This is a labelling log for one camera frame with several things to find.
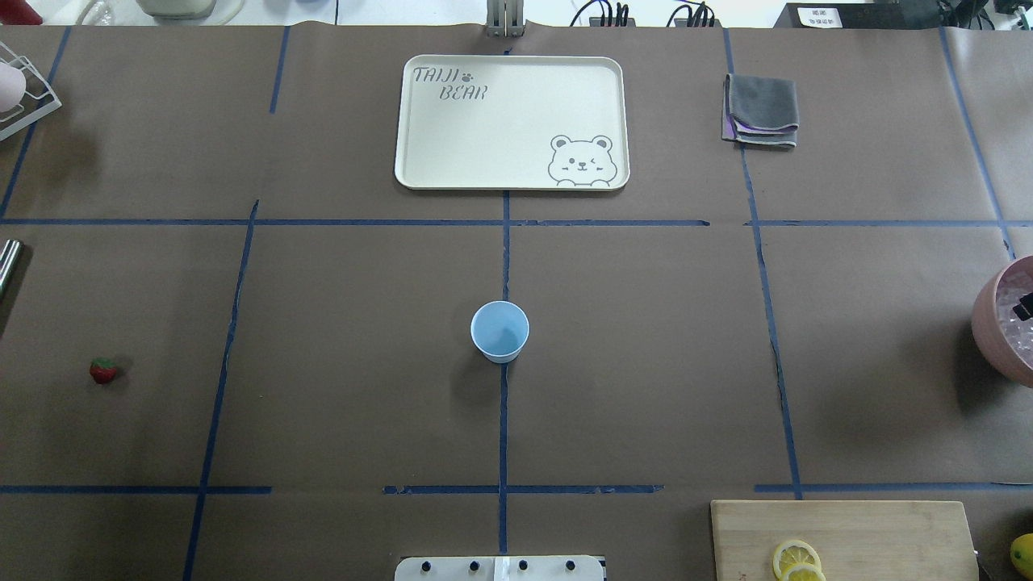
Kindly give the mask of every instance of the wooden cutting board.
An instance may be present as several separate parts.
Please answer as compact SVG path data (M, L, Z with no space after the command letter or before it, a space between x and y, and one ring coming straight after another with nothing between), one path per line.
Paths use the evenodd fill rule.
M718 581L773 581L783 541L809 543L827 581L976 581L961 502L713 500Z

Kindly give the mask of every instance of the blue tape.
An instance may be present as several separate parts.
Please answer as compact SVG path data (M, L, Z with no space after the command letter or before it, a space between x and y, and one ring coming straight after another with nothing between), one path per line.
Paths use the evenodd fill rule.
M514 226L709 226L707 220L512 220Z
M987 491L1023 490L1029 491L1033 484L1009 484L1003 482L885 482L850 484L804 484L804 492L906 492L906 491ZM788 484L758 484L753 487L758 494L789 493L793 486Z
M0 494L197 494L196 486L4 485ZM272 494L272 486L215 486L209 494Z
M509 191L502 192L502 300L509 300Z
M511 494L653 494L662 484L588 485L588 486L510 486Z
M210 486L206 492L206 494L223 495L268 495L272 493L272 486Z
M818 227L998 227L995 220L756 220L743 225Z
M280 82L283 80L283 63L287 60L287 39L290 38L290 27L283 27L283 39L280 40L280 62L276 65L276 81L273 83L273 100L269 103L270 114L276 113L276 103L280 100Z
M419 494L498 494L499 487L495 485L469 485L469 486L397 486L383 487L383 493L387 496L405 496Z
M0 224L57 226L246 226L247 220L152 218L5 218Z
M306 219L263 218L255 221L260 226L501 226L503 220L430 220L430 219Z
M190 581L193 577L193 563L197 556L197 539L200 537L200 519L201 515L205 514L205 498L204 492L197 494L197 500L194 502L194 518L193 524L190 526L190 543L187 545L187 560L183 564L183 581Z
M757 253L757 266L760 270L760 288L764 296L764 314L768 317L768 336L771 340L772 351L775 354L775 372L778 376L779 399L782 403L782 429L785 433L785 448L789 456L789 473L792 478L793 494L797 500L803 499L804 492L800 485L800 465L796 461L796 444L792 434L792 420L789 415L789 397L785 391L785 374L782 370L782 353L778 345L778 328L775 325L775 308L772 304L771 284L768 280L768 265L764 263L763 241L760 238L760 221L757 216L757 201L753 193L753 178L750 176L750 167L746 162L746 146L740 146L739 151L743 157L743 177L746 180L746 190L750 197L750 218L753 230L753 245Z
M197 494L196 486L0 486L0 494Z
M589 484L589 485L511 485L506 483L506 494L653 494L663 490L662 484ZM397 486L383 487L387 496L434 494L497 494L498 486Z
M233 306L229 314L229 328L226 331L226 345L222 350L222 366L219 370L219 387L215 392L215 405L212 408L212 424L208 431L208 445L205 449L205 464L200 472L200 487L197 491L197 503L194 506L194 520L190 528L190 543L187 546L187 558L183 568L183 581L189 581L193 575L194 556L197 553L197 540L200 537L201 517L205 514L205 497L208 494L208 481L212 473L212 459L215 456L215 439L219 433L219 417L222 414L222 399L226 392L226 377L229 375L229 354L237 336L237 319L240 315L241 289L244 286L244 274L248 268L251 255L251 240L255 231L255 216L258 214L258 201L251 207L248 218L248 233L244 238L244 252L241 255L241 268L237 273L237 290L233 294Z
M728 65L728 73L735 74L735 62L731 58L731 35L727 28L722 28L721 31L724 32L724 60Z
M997 191L994 189L994 183L990 179L990 172L987 171L987 161L982 157L982 148L979 147L979 141L975 136L975 129L972 128L972 120L969 118L968 105L965 104L965 97L962 95L961 85L958 84L958 73L954 71L954 60L950 56L947 33L942 26L940 27L940 45L943 48L943 58L947 61L947 72L950 77L950 86L953 88L954 96L958 98L958 106L962 112L962 120L965 121L965 129L968 131L969 141L972 143L972 150L975 152L976 162L979 164L979 174L982 176L982 182L987 186L987 193L990 194L990 204L994 207L994 215L997 216L997 222L1001 227L1001 236L1004 238L1004 247L1008 252L1008 256L1014 261L1015 250L1014 246L1011 244L1011 236L1008 234L1008 228L1004 225L1004 215L1001 213L1001 204L997 200Z
M509 495L509 379L506 376L509 364L503 363L500 369L499 398L499 554L509 551L507 504Z
M71 27L66 26L64 34L61 35L61 43L58 44L58 52L54 55L54 61L51 63L51 71L46 74L46 82L54 84L54 78L58 72L58 66L61 64L61 57L64 56L64 49L68 44L68 36L71 35ZM36 110L39 109L41 103L36 103ZM25 162L25 156L29 153L29 144L32 143L32 135L36 134L36 124L33 123L29 125L29 129L25 133L25 141L22 142L22 149L18 152L18 159L14 161L14 169L10 174L10 181L7 182L7 189L3 194L3 202L0 202L0 218L3 218L7 214L7 206L10 204L11 195L14 193L14 185L18 183L18 176L22 173L22 164Z

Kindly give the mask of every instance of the pink object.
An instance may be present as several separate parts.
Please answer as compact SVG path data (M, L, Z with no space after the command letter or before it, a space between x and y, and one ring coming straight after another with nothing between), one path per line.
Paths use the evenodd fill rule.
M972 335L982 356L995 369L1009 379L1033 388L1033 368L1011 348L997 318L997 296L1001 280L1021 272L1033 277L1033 256L1012 262L982 287L972 307Z
M14 109L25 96L25 72L0 62L0 113Z
M0 24L43 24L43 19L25 0L0 0Z

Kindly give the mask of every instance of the folded towel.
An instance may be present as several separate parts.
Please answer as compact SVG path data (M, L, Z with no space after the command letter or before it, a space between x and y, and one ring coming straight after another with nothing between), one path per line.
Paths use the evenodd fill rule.
M800 129L796 84L785 79L727 74L721 139L745 144L795 147Z

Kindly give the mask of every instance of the lemon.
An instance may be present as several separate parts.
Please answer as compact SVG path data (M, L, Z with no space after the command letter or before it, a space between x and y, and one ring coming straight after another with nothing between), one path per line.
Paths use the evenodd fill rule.
M825 575L813 564L801 562L787 569L779 581L825 581Z
M1011 564L1027 579L1033 579L1033 533L1011 542Z
M781 580L789 569L801 563L813 565L818 573L821 572L821 559L818 558L818 552L814 550L814 547L799 539L790 539L782 543L775 549L775 553L772 555L772 570L775 572L776 579ZM803 581L806 579L810 578L801 577L799 580L793 579L792 581Z

